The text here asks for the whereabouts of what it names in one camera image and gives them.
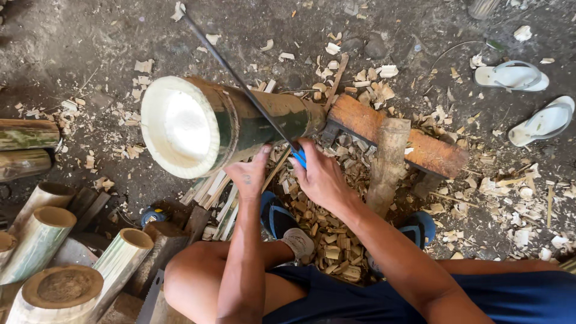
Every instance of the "blue-handled tool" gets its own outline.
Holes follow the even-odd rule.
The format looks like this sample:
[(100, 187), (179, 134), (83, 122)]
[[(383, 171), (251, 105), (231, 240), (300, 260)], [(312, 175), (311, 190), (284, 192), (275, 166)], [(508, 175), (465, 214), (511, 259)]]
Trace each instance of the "blue-handled tool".
[(206, 48), (208, 48), (208, 50), (218, 60), (218, 62), (220, 62), (220, 65), (222, 65), (228, 71), (228, 73), (230, 73), (230, 75), (232, 76), (232, 78), (234, 79), (236, 84), (240, 86), (240, 89), (242, 89), (244, 91), (244, 93), (246, 94), (246, 97), (248, 97), (248, 99), (250, 99), (252, 104), (254, 106), (256, 106), (256, 108), (260, 111), (260, 113), (262, 115), (264, 115), (264, 117), (266, 117), (266, 119), (274, 127), (274, 129), (278, 133), (280, 133), (280, 135), (286, 140), (286, 142), (288, 142), (294, 157), (298, 160), (298, 162), (300, 162), (300, 164), (304, 168), (306, 168), (306, 156), (305, 156), (304, 150), (302, 149), (300, 144), (298, 142), (293, 141), (291, 138), (288, 137), (288, 135), (286, 135), (286, 133), (284, 133), (284, 130), (280, 127), (280, 125), (278, 125), (276, 123), (276, 121), (274, 121), (272, 119), (272, 116), (270, 116), (268, 114), (266, 109), (264, 109), (264, 106), (262, 105), (262, 103), (260, 103), (260, 101), (258, 101), (256, 96), (248, 89), (248, 87), (246, 86), (244, 81), (240, 78), (240, 76), (238, 76), (238, 74), (236, 74), (236, 72), (232, 69), (232, 67), (230, 67), (228, 62), (226, 60), (224, 60), (222, 58), (222, 56), (220, 56), (220, 53), (218, 53), (216, 48), (214, 48), (214, 46), (212, 46), (212, 44), (210, 42), (208, 42), (208, 40), (204, 36), (204, 33), (200, 30), (200, 28), (198, 28), (198, 26), (196, 26), (196, 24), (192, 21), (192, 19), (190, 19), (188, 14), (183, 12), (183, 11), (181, 11), (181, 13), (183, 15), (182, 19), (184, 19), (184, 21), (188, 25), (190, 25), (190, 29), (192, 29), (192, 31), (194, 32), (196, 37), (198, 37), (202, 41), (202, 44), (204, 44), (204, 46), (206, 46)]

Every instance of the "hand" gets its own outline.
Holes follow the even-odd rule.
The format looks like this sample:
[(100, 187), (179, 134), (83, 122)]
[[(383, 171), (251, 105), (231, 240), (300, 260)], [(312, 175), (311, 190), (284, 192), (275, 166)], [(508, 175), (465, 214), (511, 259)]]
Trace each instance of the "hand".
[(260, 199), (265, 180), (266, 161), (271, 150), (272, 146), (265, 144), (251, 162), (236, 162), (224, 168), (224, 172), (238, 187), (241, 200)]
[(293, 157), (289, 157), (289, 160), (294, 166), (300, 188), (308, 198), (331, 212), (358, 200), (356, 192), (344, 180), (333, 157), (326, 157), (318, 152), (312, 140), (299, 138), (298, 143), (306, 154), (308, 169), (302, 167)]

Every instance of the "man's left hand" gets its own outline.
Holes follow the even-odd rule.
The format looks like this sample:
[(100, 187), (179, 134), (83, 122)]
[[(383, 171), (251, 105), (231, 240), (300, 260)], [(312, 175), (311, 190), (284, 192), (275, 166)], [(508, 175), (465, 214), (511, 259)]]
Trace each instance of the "man's left hand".
[(266, 162), (271, 151), (272, 146), (265, 144), (251, 162), (236, 162), (224, 168), (238, 187), (240, 199), (260, 199)]

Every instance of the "man's right hand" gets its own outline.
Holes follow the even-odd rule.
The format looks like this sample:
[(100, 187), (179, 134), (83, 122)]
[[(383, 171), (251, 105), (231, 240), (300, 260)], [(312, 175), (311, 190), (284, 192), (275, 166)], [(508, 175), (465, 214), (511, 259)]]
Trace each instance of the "man's right hand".
[(295, 158), (289, 157), (294, 166), (300, 188), (314, 203), (334, 212), (358, 200), (356, 192), (348, 186), (333, 157), (318, 152), (314, 142), (299, 138), (298, 143), (306, 154), (305, 169)]

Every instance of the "saw blade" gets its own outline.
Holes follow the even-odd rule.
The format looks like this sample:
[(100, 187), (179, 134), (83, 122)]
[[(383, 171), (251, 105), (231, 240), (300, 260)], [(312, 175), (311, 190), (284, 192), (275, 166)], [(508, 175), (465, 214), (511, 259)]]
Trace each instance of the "saw blade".
[(158, 299), (158, 294), (160, 293), (160, 287), (164, 283), (164, 270), (158, 269), (156, 277), (148, 290), (148, 295), (144, 300), (142, 309), (138, 314), (138, 319), (136, 319), (136, 324), (150, 324), (152, 320), (152, 314), (154, 313), (154, 306), (156, 306), (156, 300)]

